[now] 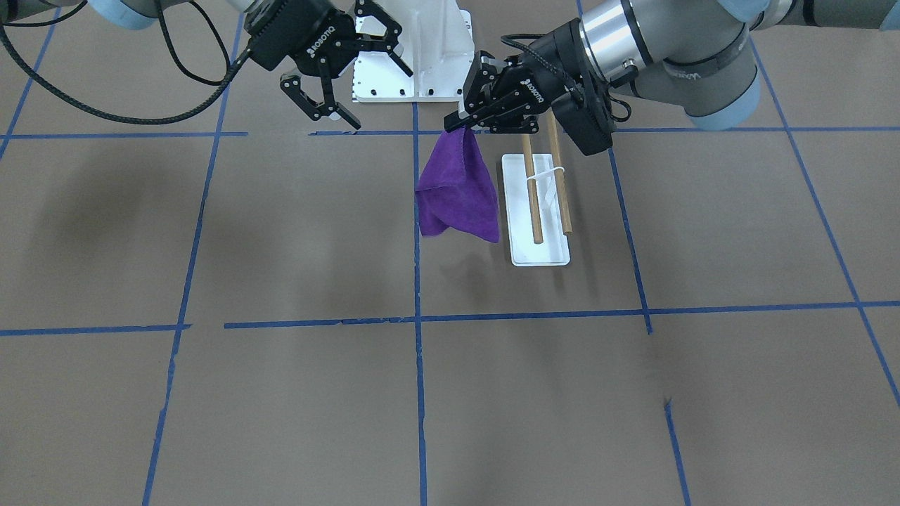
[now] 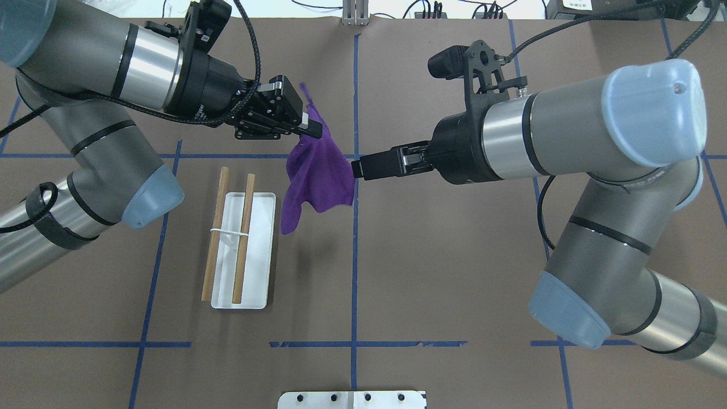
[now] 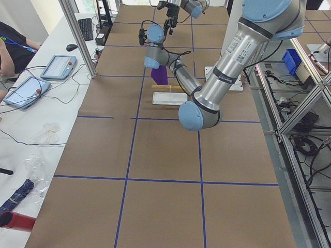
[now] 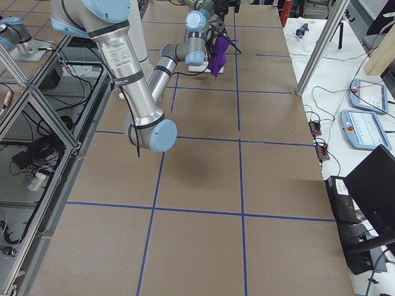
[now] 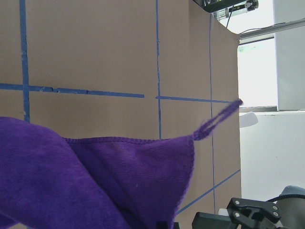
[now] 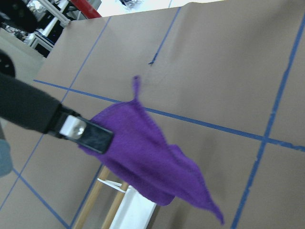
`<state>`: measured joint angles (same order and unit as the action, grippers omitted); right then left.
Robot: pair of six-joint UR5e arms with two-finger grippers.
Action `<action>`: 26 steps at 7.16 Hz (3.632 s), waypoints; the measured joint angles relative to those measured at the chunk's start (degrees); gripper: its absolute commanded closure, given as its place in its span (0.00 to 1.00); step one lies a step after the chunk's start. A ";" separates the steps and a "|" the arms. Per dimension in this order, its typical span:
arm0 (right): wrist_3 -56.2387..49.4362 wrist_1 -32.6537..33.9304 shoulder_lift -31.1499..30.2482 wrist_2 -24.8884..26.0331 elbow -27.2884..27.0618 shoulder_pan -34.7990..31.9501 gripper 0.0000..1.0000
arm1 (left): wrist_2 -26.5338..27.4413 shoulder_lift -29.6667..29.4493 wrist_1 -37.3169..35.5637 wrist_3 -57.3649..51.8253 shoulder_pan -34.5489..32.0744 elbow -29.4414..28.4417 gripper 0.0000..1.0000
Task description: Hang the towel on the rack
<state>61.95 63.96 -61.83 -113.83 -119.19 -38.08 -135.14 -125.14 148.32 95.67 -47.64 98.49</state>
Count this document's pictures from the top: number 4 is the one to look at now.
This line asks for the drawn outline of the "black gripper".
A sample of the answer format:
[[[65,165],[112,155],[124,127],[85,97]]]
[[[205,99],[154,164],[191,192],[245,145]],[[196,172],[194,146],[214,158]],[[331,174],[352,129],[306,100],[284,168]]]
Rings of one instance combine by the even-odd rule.
[[[226,15],[228,13],[228,1],[227,0],[215,0],[214,1],[214,12],[216,15]]]
[[[217,31],[214,28],[209,28],[206,33],[206,50],[210,57],[215,57],[217,51],[215,49],[215,38],[217,37]]]

